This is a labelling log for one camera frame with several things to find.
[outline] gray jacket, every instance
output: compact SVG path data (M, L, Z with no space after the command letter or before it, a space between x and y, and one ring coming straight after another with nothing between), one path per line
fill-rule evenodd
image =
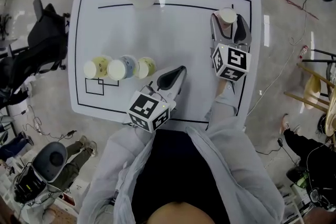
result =
M235 128L237 118L232 116L230 94L225 90L214 102L206 132L192 127L186 132L213 173L230 224L280 223L284 200L249 138ZM133 191L150 155L154 136L126 127L109 138L83 201L79 224L135 224ZM195 191L205 190L206 186L200 186Z

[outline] white lid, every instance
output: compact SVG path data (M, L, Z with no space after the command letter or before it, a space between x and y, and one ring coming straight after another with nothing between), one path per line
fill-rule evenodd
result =
M87 79L93 79L97 74L97 67L94 62L87 61L83 67L83 71Z
M121 80L126 76L126 66L120 60L112 60L107 67L107 73L111 79Z
M144 79L149 73L149 67L145 62L139 62L139 71L136 73L136 76L139 79Z
M228 24L233 24L237 19L237 13L229 7L222 8L219 15Z

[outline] white table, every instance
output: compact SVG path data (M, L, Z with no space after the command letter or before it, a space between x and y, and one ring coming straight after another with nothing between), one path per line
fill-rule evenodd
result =
M69 31L68 71L71 106L75 112L117 122L135 90L150 82L109 78L88 80L84 63L100 54L149 56L162 69L187 67L177 99L178 112L165 127L186 124L206 128L204 116L215 97L217 78L212 68L210 16L223 7L241 14L251 29L252 61L247 77L235 83L239 124L244 126L256 79L261 33L261 0L158 0L149 9L135 9L128 0L73 0Z

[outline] black shirt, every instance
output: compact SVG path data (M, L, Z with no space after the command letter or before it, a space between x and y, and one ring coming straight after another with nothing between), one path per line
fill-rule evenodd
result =
M212 172L191 138L183 132L158 130L151 155L138 176L132 211L143 223L170 202L186 202L217 223L229 223Z

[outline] hand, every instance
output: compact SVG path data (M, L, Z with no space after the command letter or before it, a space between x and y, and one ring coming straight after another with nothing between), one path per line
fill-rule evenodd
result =
M226 79L219 79L216 91L216 97L219 96L224 91L226 83L227 83Z

